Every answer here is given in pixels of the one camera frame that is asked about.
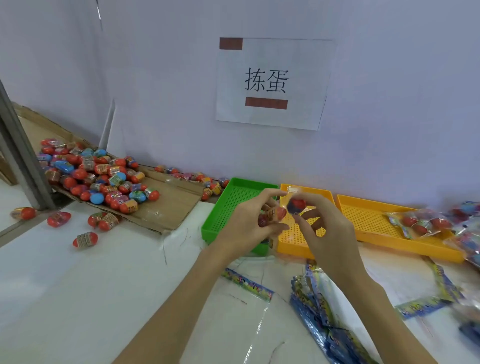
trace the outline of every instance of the wall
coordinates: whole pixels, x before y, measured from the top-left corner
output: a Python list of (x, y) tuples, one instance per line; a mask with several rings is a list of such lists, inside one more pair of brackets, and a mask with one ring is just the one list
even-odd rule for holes
[(0, 0), (0, 79), (11, 100), (98, 143), (110, 99), (95, 0)]
[[(101, 9), (117, 153), (405, 205), (480, 197), (476, 0), (102, 0)], [(216, 121), (220, 36), (335, 39), (320, 130)]]

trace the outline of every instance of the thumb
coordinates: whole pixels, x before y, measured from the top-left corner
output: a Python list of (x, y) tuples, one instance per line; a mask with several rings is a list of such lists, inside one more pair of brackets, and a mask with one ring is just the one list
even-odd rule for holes
[(264, 238), (266, 238), (267, 236), (277, 236), (280, 235), (283, 230), (288, 229), (290, 229), (290, 226), (288, 226), (287, 224), (271, 224), (262, 228), (262, 235), (264, 235)]
[(313, 231), (308, 221), (305, 220), (300, 215), (292, 215), (292, 216), (295, 222), (299, 225), (300, 231), (303, 234), (303, 237), (305, 238), (307, 243), (311, 244), (312, 242), (314, 242), (315, 239), (317, 238), (317, 234), (316, 232)]

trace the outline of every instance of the person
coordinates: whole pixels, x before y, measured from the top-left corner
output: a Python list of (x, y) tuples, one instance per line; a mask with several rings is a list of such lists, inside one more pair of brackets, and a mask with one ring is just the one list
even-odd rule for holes
[[(265, 189), (239, 204), (217, 238), (200, 252), (190, 272), (165, 303), (120, 353), (114, 364), (176, 364), (185, 350), (198, 316), (222, 271), (266, 237), (289, 228), (283, 223), (257, 224), (261, 209), (277, 206), (274, 196), (287, 193)], [(315, 206), (294, 215), (317, 265), (342, 290), (372, 338), (385, 364), (433, 364), (436, 361), (401, 321), (383, 288), (370, 278), (357, 246), (352, 223), (330, 201), (317, 194), (294, 196)], [(312, 225), (307, 219), (320, 217)], [(318, 237), (315, 231), (324, 227)]]

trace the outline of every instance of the person's left hand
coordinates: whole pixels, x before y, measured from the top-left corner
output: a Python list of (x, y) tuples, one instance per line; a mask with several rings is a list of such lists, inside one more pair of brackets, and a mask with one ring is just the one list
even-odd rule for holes
[(285, 191), (265, 188), (258, 196), (238, 204), (210, 247), (217, 249), (226, 264), (230, 264), (247, 254), (266, 237), (274, 237), (283, 230), (288, 230), (287, 224), (273, 223), (261, 228), (257, 222), (261, 210), (278, 206), (278, 202), (272, 197), (286, 194)]

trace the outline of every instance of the forearm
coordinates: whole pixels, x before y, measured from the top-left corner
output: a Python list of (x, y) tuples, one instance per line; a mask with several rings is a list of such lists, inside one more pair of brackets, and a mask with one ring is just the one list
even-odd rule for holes
[(434, 364), (391, 305), (382, 286), (365, 272), (341, 287), (385, 364)]
[(125, 347), (114, 364), (178, 363), (224, 260), (204, 249), (165, 303)]

